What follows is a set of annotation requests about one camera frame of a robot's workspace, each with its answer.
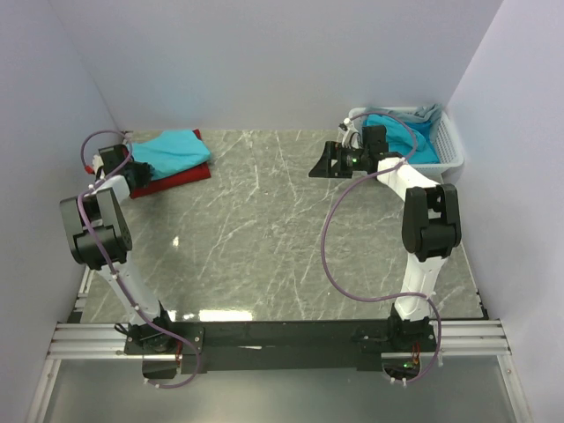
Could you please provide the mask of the light blue t-shirt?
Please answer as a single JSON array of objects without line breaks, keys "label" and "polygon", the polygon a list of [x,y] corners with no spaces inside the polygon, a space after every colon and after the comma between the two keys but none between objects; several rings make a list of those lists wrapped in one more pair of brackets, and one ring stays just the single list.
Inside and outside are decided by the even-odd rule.
[{"label": "light blue t-shirt", "polygon": [[205,163],[211,152],[193,130],[164,130],[157,137],[134,142],[133,158],[151,166],[157,181]]}]

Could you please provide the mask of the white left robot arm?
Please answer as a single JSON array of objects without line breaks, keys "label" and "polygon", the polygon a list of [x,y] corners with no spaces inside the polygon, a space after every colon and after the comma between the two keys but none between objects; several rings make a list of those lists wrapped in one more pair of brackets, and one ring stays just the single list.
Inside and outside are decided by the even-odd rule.
[{"label": "white left robot arm", "polygon": [[133,240],[121,208],[134,189],[148,184],[150,166],[133,160],[125,145],[102,148],[99,155],[101,174],[94,185],[82,197],[59,204],[71,255],[108,282],[125,307],[132,330],[150,327],[146,345],[157,354],[168,353],[176,333],[133,262]]}]

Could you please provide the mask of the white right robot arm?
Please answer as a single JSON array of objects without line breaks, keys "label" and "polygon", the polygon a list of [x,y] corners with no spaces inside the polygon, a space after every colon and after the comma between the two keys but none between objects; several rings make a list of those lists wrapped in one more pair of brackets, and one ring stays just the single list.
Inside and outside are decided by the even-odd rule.
[{"label": "white right robot arm", "polygon": [[428,300],[443,265],[462,240],[462,228],[456,187],[424,176],[400,153],[391,152],[385,137],[386,129],[380,125],[362,130],[359,147],[327,141],[308,176],[350,179],[355,172],[374,174],[404,201],[401,237],[407,264],[400,294],[390,297],[403,321],[391,325],[386,333],[390,347],[405,352],[418,340],[409,322],[430,316]]}]

